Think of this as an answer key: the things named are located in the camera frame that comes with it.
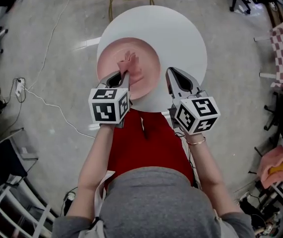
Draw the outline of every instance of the crumpled cloth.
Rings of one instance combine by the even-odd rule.
[[[273,183],[283,181],[283,147],[279,145],[265,154],[259,165],[257,175],[266,189]]]
[[[125,59],[117,62],[117,66],[122,75],[125,71],[130,73],[130,86],[144,78],[142,69],[139,66],[139,58],[136,56],[135,52],[131,53],[127,51],[125,53]]]

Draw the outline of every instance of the shelf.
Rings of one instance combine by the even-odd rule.
[[[8,220],[9,223],[11,223],[16,229],[18,229],[19,232],[23,233],[25,237],[32,238],[30,234],[28,234],[24,229],[22,229],[16,222],[14,222],[1,208],[0,213],[6,220]]]
[[[35,223],[37,226],[39,225],[39,221],[37,221],[21,204],[20,202],[14,197],[14,195],[8,191],[7,198],[10,200],[10,202],[16,207],[16,209],[29,221]],[[51,232],[44,226],[41,227],[41,235],[43,235],[45,238],[51,237]]]
[[[21,189],[26,196],[28,196],[28,198],[30,199],[30,201],[38,208],[45,210],[46,207],[40,202],[40,200],[33,194],[33,192],[31,191],[31,189],[28,187],[28,185],[25,183],[25,181],[21,181],[19,187],[19,189]],[[48,213],[48,219],[51,220],[52,222],[54,222],[54,220],[56,219],[53,214],[51,212]]]

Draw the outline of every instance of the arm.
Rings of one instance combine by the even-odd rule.
[[[189,143],[200,142],[202,134],[187,135]],[[224,184],[222,174],[210,153],[206,142],[198,145],[189,145],[203,192],[208,196],[212,207],[219,216],[230,212],[242,212],[231,199]]]
[[[95,191],[107,172],[115,125],[102,124],[78,178],[78,189],[67,216],[94,219]]]

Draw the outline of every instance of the concrete floor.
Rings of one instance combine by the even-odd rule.
[[[37,78],[48,41],[68,0],[23,0],[5,17],[9,33],[2,40],[0,87],[9,95],[12,80],[25,77],[27,86]],[[155,0],[189,18],[200,31],[208,53],[203,88],[213,96],[221,119],[207,133],[208,144],[229,189],[234,192],[255,177],[247,172],[256,153],[254,146],[269,134],[263,130],[270,102],[269,82],[258,77],[267,66],[271,46],[255,43],[271,24],[262,5],[253,5],[251,15],[229,12],[231,0]],[[148,0],[113,3],[114,17]],[[88,94],[97,84],[97,45],[80,50],[80,42],[100,37],[108,25],[108,0],[71,0],[57,25],[45,67],[32,91],[48,103],[60,105],[66,118],[81,132],[91,118]],[[15,120],[20,104],[12,98],[3,113],[2,127]],[[23,126],[40,156],[28,178],[38,193],[60,213],[65,192],[77,184],[78,173],[93,140],[66,124],[58,108],[45,106],[27,94],[15,128]]]

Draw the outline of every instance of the bracelet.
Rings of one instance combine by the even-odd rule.
[[[202,141],[200,141],[200,142],[196,142],[196,143],[190,143],[190,142],[187,141],[187,144],[188,144],[188,145],[200,145],[200,144],[202,144],[203,142],[206,141],[206,137],[203,137],[203,138],[204,138],[204,140],[202,140]]]

